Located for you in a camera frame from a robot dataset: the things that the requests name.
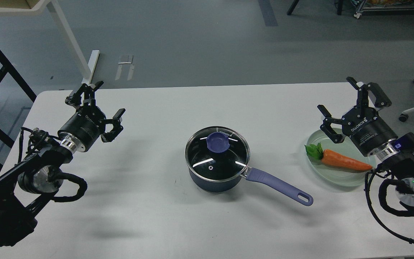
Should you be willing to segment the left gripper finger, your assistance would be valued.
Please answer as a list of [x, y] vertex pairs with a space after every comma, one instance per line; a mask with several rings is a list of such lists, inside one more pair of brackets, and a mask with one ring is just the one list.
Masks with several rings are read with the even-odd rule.
[[121, 125], [121, 122], [122, 122], [122, 115], [124, 113], [125, 113], [125, 108], [121, 108], [117, 110], [113, 118], [99, 119], [98, 121], [99, 126], [104, 126], [104, 128], [108, 124], [113, 126], [113, 128], [108, 132], [105, 132], [105, 129], [100, 130], [101, 132], [100, 137], [103, 143], [112, 142], [123, 131], [124, 127]]
[[65, 104], [79, 110], [85, 106], [96, 106], [95, 92], [100, 89], [104, 81], [97, 81], [95, 84], [82, 83], [77, 89], [72, 90], [69, 96], [65, 98]]

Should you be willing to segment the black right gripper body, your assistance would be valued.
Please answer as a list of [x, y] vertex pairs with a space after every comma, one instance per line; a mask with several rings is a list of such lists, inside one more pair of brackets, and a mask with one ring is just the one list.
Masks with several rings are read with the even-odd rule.
[[342, 116], [342, 120], [350, 122], [342, 126], [342, 132], [363, 156], [370, 156], [374, 149], [398, 138], [375, 108], [365, 108], [362, 114], [360, 111], [352, 108]]

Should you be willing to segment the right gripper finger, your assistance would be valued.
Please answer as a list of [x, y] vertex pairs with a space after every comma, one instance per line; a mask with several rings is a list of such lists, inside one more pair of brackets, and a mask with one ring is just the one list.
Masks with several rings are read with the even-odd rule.
[[378, 112], [392, 105], [390, 98], [377, 83], [365, 84], [357, 82], [353, 77], [347, 77], [346, 80], [358, 93], [356, 103], [351, 108], [354, 112], [365, 112], [367, 110]]
[[337, 133], [331, 125], [345, 125], [346, 121], [338, 118], [333, 118], [324, 105], [317, 105], [317, 108], [324, 116], [323, 122], [320, 126], [321, 131], [323, 131], [333, 143], [342, 143], [345, 139], [345, 136], [343, 134]]

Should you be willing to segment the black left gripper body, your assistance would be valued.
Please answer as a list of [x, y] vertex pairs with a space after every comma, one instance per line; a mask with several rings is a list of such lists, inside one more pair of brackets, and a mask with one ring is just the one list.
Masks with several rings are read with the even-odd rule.
[[105, 119], [105, 114], [97, 106], [81, 106], [74, 115], [57, 132], [60, 138], [67, 134], [76, 137], [82, 144], [80, 152], [88, 151], [97, 141], [100, 134], [105, 132], [105, 125], [99, 120]]

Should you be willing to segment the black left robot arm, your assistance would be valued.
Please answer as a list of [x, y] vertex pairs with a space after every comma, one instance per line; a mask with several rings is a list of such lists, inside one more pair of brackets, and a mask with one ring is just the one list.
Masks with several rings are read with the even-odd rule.
[[108, 119], [96, 105], [95, 93], [102, 85], [83, 83], [65, 98], [75, 113], [56, 136], [21, 128], [30, 133], [26, 156], [0, 176], [0, 247], [14, 246], [30, 235], [38, 224], [36, 216], [49, 202], [74, 202], [85, 195], [87, 182], [61, 166], [97, 139], [112, 142], [123, 131], [124, 108]]

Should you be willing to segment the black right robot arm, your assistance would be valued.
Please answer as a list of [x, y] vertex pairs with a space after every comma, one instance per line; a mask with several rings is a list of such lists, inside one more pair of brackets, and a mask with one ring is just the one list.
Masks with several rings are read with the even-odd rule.
[[342, 118], [334, 118], [324, 105], [317, 108], [324, 116], [320, 129], [334, 143], [346, 137], [363, 156], [376, 156], [380, 163], [365, 176], [365, 195], [373, 218], [389, 233], [414, 244], [414, 239], [390, 230], [375, 213], [370, 186], [375, 176], [383, 177], [378, 188], [381, 208], [397, 217], [414, 217], [414, 133], [402, 137], [380, 117], [379, 110], [392, 102], [377, 83], [357, 82], [347, 77], [347, 82], [357, 91], [355, 105]]

